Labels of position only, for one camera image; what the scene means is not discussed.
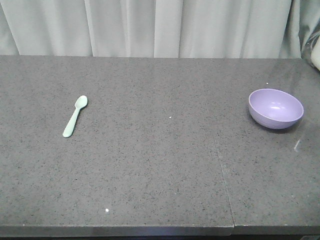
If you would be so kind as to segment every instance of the purple bowl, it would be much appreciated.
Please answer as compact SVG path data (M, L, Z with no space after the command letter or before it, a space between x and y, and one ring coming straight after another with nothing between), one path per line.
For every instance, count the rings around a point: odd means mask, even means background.
M249 111L257 123L270 129L288 128L304 115L304 107L298 99L284 91L270 88L250 94Z

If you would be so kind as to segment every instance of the white curtain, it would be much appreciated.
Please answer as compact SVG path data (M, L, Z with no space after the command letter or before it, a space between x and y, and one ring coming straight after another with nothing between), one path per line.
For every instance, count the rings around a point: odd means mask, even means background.
M300 58L319 2L0 0L0 54Z

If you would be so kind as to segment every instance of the gray granite countertop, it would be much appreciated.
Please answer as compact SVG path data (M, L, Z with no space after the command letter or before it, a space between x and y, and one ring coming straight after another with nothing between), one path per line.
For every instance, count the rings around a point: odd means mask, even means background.
M260 88L303 120L255 123ZM320 234L319 106L301 59L0 56L0 237Z

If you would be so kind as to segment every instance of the spoon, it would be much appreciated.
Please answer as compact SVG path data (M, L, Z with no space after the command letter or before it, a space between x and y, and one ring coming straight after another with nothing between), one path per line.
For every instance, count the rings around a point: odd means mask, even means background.
M75 110L74 110L74 112L73 112L68 124L66 125L66 127L63 131L63 134L62 134L65 138L69 138L72 135L72 133L75 129L78 114L81 109L83 109L85 106L87 106L87 103L88 103L88 99L86 96L79 97L77 99L77 101L75 102L75 104L74 104Z

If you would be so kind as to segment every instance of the bowl rim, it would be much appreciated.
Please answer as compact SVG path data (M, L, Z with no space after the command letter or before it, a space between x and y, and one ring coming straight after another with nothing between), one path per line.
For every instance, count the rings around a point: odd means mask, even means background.
M273 119L273 118L271 118L271 117L268 117L268 116L265 116L265 115L261 114L259 111L257 111L257 110L252 106L252 104L251 104L251 96L252 96L254 93L256 93L256 92L263 91L263 90L264 90L264 91L265 91L265 90L271 90L271 91L281 92L281 93L283 93L283 94L286 94L286 95L290 96L291 98L294 98L294 99L300 104L301 109L302 109L302 113L300 114L299 117L297 117L297 118L295 118L295 119L293 119L293 120L290 120L290 121L280 121L280 120L276 120L276 119ZM297 120L299 120L300 118L302 118L302 116L304 115L304 112L305 112L304 106L302 105L302 103L301 103L296 97L292 96L291 94L289 94L289 93L287 93L287 92L285 92L285 91L281 91L281 90L278 90L278 89L273 89L273 88L261 88L261 89L255 90L255 91L253 91L253 92L249 95L249 99L248 99L248 100L249 100L249 105L250 105L250 107L251 107L256 113L258 113L259 115L263 116L263 117L266 118L266 119L269 119L269 120L272 120L272 121L276 121L276 122L279 122L279 123L290 123L290 122L297 121Z

